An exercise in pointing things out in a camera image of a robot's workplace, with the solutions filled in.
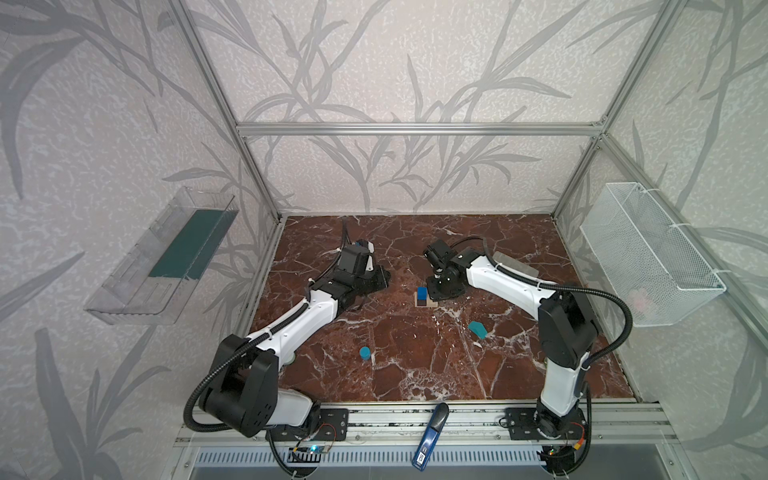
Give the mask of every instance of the red marble tabletop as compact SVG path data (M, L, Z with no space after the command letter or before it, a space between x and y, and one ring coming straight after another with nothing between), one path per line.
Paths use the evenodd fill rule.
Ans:
M538 328L521 309L470 287L438 308L414 306L413 293L432 274L422 256L436 237L446 242L481 235L499 250L539 271L545 280L578 282L548 215L397 215L348 217L352 241L376 246L376 260L392 273L389 288L344 312L297 351L280 386L325 402L433 399L535 399L544 386L545 356ZM310 277L333 259L338 217L291 217L277 248L251 331L300 301ZM479 339L467 326L482 323ZM599 345L605 344L601 336ZM363 361L359 350L371 349ZM595 398L630 398L632 391L611 354L587 378Z

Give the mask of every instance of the white wire mesh basket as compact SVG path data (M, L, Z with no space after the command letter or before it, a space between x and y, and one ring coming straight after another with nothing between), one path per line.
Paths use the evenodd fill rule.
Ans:
M672 325L725 291L641 184L605 184L581 232L635 326Z

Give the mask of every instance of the leaf pattern wallpaper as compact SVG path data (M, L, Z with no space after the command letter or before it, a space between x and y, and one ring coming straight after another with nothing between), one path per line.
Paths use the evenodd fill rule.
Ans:
M240 122L596 121L662 4L188 3ZM365 214L548 212L587 141L406 135L249 143L282 210Z
M0 2L0 478L157 478L274 223L166 2ZM173 326L84 304L180 186L240 214Z
M688 2L611 129L764 306L766 7ZM582 278L603 288L610 284L579 227L609 181L627 179L599 154L558 218ZM621 315L598 308L615 336ZM674 326L635 329L620 354L637 391L664 406L700 478L765 476L768 356L722 299Z

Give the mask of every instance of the box cutter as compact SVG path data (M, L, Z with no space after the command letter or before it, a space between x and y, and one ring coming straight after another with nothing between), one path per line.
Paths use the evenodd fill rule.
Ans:
M432 418L427 424L427 430L424 432L422 441L419 443L419 449L416 451L416 455L413 457L413 466L424 471L429 462L429 456L432 454L432 450L435 449L437 439L440 438L440 432L445 425L445 421L448 419L449 408L448 404L441 403L435 407L435 412L432 413Z

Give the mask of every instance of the black mounting plate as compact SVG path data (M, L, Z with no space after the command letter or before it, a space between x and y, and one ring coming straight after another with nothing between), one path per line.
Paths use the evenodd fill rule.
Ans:
M333 425L333 429L336 429L336 441L343 442L346 440L349 410L321 408L320 424L322 425L323 423ZM315 440L333 440L333 429L327 425L320 427L317 435L315 435ZM295 442L296 439L300 439L304 435L301 428L290 425L276 425L272 429L272 438L275 442Z
M504 420L508 425L510 440L551 440L543 436L536 429L534 423L534 413L536 408L509 408L504 410ZM578 420L582 425L586 425L584 421L584 413L581 409L576 409ZM565 431L565 435L570 440L579 440L581 438L581 429L572 423L568 425L568 430Z

